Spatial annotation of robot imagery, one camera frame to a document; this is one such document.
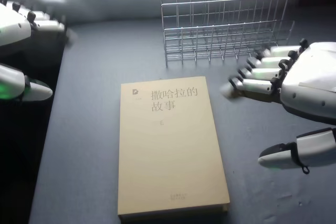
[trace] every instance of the beige book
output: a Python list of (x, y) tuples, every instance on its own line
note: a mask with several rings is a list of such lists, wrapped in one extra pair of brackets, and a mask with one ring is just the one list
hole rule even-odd
[(121, 85), (118, 215), (226, 207), (205, 77)]

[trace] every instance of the robotic hand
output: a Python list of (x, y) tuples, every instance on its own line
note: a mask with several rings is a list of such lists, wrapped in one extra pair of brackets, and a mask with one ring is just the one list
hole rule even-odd
[[(69, 40), (67, 27), (48, 14), (33, 12), (17, 2), (0, 0), (0, 58), (11, 57), (32, 45), (31, 36)], [(43, 101), (53, 91), (45, 83), (31, 79), (20, 70), (0, 64), (0, 102)]]
[[(310, 46), (271, 47), (247, 60), (221, 88), (228, 99), (248, 97), (281, 103), (289, 113), (313, 121), (336, 124), (336, 42)], [(262, 151), (258, 163), (268, 168), (301, 167), (336, 163), (336, 129), (327, 128), (297, 136), (296, 142)]]

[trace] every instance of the metal grid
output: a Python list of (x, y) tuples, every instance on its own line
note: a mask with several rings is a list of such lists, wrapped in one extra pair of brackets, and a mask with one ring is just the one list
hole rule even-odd
[(262, 45), (287, 44), (294, 26), (284, 21), (288, 0), (161, 0), (169, 60), (251, 55)]

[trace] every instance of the table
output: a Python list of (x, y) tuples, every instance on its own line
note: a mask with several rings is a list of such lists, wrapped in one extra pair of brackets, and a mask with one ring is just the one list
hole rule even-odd
[[(336, 8), (299, 9), (290, 45), (335, 41)], [(175, 223), (332, 223), (336, 166), (271, 170), (260, 152), (299, 134), (328, 127), (276, 103), (225, 100), (219, 87), (245, 63), (226, 58), (170, 62), (165, 67), (160, 19), (74, 27), (66, 50), (41, 159), (31, 224), (120, 223), (117, 216), (120, 84), (205, 76), (231, 198), (227, 215), (185, 217)], [(144, 223), (169, 223), (166, 220)]]

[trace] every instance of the metal wire rack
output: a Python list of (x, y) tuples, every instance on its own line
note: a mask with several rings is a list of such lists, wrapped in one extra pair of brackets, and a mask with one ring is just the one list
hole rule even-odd
[(293, 21), (288, 0), (161, 0), (166, 64), (169, 60), (221, 58), (263, 45), (287, 44)]

